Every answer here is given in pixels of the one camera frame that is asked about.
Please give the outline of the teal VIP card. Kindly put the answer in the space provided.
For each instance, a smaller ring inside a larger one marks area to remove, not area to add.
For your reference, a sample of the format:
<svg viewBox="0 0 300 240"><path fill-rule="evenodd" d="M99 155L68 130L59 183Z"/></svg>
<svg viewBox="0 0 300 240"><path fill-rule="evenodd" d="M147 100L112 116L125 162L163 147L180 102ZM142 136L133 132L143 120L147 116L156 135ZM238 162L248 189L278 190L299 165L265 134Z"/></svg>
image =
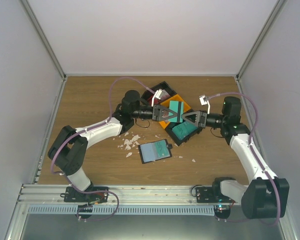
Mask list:
<svg viewBox="0 0 300 240"><path fill-rule="evenodd" d="M182 101L171 100L169 102L168 121L171 123L182 123L181 115L184 113L184 103Z"/></svg>
<svg viewBox="0 0 300 240"><path fill-rule="evenodd" d="M162 160L172 156L168 142L163 139L154 142L154 160Z"/></svg>

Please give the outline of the black leather card holder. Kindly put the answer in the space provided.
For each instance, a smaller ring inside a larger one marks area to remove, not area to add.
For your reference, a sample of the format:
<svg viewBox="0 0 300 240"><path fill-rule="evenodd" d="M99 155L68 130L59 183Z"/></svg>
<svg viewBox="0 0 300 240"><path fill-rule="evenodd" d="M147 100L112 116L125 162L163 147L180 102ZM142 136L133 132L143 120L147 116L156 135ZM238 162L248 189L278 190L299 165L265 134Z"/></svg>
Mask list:
<svg viewBox="0 0 300 240"><path fill-rule="evenodd" d="M167 139L140 144L138 146L142 164L148 164L163 159L171 158L173 145Z"/></svg>

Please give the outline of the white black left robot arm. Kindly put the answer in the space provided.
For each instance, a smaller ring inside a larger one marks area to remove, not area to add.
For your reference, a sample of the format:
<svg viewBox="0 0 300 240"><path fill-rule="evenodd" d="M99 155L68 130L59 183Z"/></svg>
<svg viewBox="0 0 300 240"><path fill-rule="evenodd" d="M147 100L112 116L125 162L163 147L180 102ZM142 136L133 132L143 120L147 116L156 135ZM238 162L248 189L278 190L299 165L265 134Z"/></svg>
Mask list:
<svg viewBox="0 0 300 240"><path fill-rule="evenodd" d="M76 197L82 202L88 202L93 197L93 183L83 170L87 149L105 139L126 133L136 119L156 122L173 118L180 120L181 108L180 103L175 110L160 104L150 105L141 98L139 92L129 90L105 120L86 127L63 127L47 156L51 159L51 165L60 169L57 174L65 176L76 190Z"/></svg>

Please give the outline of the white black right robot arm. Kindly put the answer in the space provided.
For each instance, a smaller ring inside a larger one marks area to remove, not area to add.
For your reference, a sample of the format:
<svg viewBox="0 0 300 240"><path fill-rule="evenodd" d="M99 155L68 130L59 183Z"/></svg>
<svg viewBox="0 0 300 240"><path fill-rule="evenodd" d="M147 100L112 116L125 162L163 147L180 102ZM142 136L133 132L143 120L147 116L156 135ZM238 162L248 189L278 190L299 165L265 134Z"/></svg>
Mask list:
<svg viewBox="0 0 300 240"><path fill-rule="evenodd" d="M275 219L285 215L290 185L266 164L253 140L253 132L241 122L242 103L238 97L226 96L220 114L198 110L182 114L182 119L198 128L219 129L245 170L248 185L233 177L217 177L211 196L218 203L230 199L240 204L247 219Z"/></svg>

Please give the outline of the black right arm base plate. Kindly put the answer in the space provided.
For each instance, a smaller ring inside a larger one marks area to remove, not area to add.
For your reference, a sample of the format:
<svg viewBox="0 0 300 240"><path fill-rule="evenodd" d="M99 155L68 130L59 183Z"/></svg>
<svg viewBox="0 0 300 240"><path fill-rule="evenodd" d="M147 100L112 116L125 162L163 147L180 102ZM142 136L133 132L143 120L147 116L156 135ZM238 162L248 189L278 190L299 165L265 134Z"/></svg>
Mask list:
<svg viewBox="0 0 300 240"><path fill-rule="evenodd" d="M215 193L212 186L195 185L190 189L190 194L196 198L197 203L234 203L231 198Z"/></svg>

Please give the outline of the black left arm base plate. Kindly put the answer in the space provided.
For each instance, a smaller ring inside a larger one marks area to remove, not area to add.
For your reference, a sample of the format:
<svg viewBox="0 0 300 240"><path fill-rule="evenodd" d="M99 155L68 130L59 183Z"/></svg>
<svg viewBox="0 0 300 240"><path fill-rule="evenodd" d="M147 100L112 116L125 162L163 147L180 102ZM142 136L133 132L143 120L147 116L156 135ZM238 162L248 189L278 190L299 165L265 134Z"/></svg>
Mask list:
<svg viewBox="0 0 300 240"><path fill-rule="evenodd" d="M72 186L68 186L64 193L60 194L60 197L63 198L66 203L106 203L108 201L108 187L104 186L93 186L88 191L97 193L81 193L76 191Z"/></svg>

